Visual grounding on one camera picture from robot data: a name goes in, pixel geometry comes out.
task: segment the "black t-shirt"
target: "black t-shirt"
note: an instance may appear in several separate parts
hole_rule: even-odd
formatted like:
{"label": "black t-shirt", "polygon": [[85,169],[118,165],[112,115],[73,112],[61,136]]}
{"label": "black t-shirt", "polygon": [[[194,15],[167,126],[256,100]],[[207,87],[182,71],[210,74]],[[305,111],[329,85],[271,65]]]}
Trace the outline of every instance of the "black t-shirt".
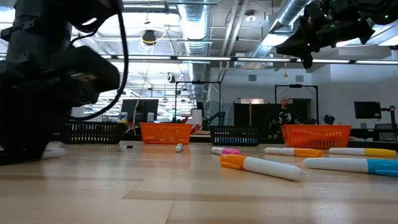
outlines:
{"label": "black t-shirt", "polygon": [[279,108],[277,120],[282,121],[282,124],[294,124],[295,119],[296,117],[292,110],[290,110],[289,108]]}

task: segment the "blue marker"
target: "blue marker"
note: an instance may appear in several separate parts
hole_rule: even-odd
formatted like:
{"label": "blue marker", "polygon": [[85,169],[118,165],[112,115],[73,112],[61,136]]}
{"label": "blue marker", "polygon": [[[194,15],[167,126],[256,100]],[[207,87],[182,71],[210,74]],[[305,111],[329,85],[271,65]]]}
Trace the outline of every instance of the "blue marker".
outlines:
{"label": "blue marker", "polygon": [[398,161],[389,159],[308,158],[304,165],[312,169],[361,172],[398,177]]}

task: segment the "black basket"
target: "black basket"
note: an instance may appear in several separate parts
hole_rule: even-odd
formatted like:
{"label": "black basket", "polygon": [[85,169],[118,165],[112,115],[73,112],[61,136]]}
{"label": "black basket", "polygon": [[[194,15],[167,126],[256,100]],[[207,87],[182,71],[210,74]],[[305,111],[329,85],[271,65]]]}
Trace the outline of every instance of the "black basket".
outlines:
{"label": "black basket", "polygon": [[215,146],[258,146],[259,127],[210,126],[211,143]]}
{"label": "black basket", "polygon": [[61,130],[64,144],[118,144],[125,129],[124,123],[67,121]]}

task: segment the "ventilation pipe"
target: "ventilation pipe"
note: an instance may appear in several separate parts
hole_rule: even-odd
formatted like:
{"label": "ventilation pipe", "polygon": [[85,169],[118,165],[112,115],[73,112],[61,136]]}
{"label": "ventilation pipe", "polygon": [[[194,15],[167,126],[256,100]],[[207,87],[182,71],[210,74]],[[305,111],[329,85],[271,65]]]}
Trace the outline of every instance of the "ventilation pipe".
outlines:
{"label": "ventilation pipe", "polygon": [[176,5],[171,5],[167,2],[164,2],[164,4],[148,2],[142,4],[125,4],[123,12],[178,14],[178,9]]}
{"label": "ventilation pipe", "polygon": [[[179,4],[168,5],[167,3],[159,4],[125,4],[125,12],[137,13],[171,13],[179,14],[181,17],[181,30],[184,39],[193,40],[186,42],[185,50],[189,56],[206,56],[209,54],[209,45],[203,42],[195,42],[195,40],[207,40],[209,33],[210,22],[210,7],[209,5],[201,4]],[[204,63],[190,63],[189,64],[190,79],[209,80],[210,67]],[[206,96],[203,88],[193,85],[193,92],[197,98]]]}
{"label": "ventilation pipe", "polygon": [[310,2],[311,0],[284,0],[280,6],[280,10],[276,12],[277,17],[273,18],[270,15],[268,20],[266,20],[266,24],[263,27],[263,32],[265,33],[264,40],[256,47],[250,57],[266,57],[273,48],[273,45],[266,41],[268,33],[283,26],[291,25]]}
{"label": "ventilation pipe", "polygon": [[[188,40],[207,40],[209,33],[210,6],[200,4],[178,5],[181,15],[181,30]],[[189,56],[204,56],[209,54],[209,45],[203,42],[186,42],[185,50]],[[204,63],[191,63],[189,65],[190,79],[192,81],[207,81],[210,78],[210,66]],[[203,98],[206,94],[201,86],[193,85],[193,94]]]}

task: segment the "plastic basket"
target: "plastic basket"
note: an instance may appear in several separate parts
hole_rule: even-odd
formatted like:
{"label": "plastic basket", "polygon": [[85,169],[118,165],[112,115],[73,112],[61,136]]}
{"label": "plastic basket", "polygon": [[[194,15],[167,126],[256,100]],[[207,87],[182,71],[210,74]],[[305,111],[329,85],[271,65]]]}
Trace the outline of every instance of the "plastic basket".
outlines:
{"label": "plastic basket", "polygon": [[258,146],[260,130],[258,127],[210,126],[211,143],[215,146]]}
{"label": "plastic basket", "polygon": [[146,144],[189,144],[192,124],[141,123],[142,141]]}
{"label": "plastic basket", "polygon": [[60,132],[64,144],[118,144],[125,124],[89,121],[68,121]]}
{"label": "plastic basket", "polygon": [[347,147],[350,125],[283,125],[282,133],[288,147],[329,149]]}

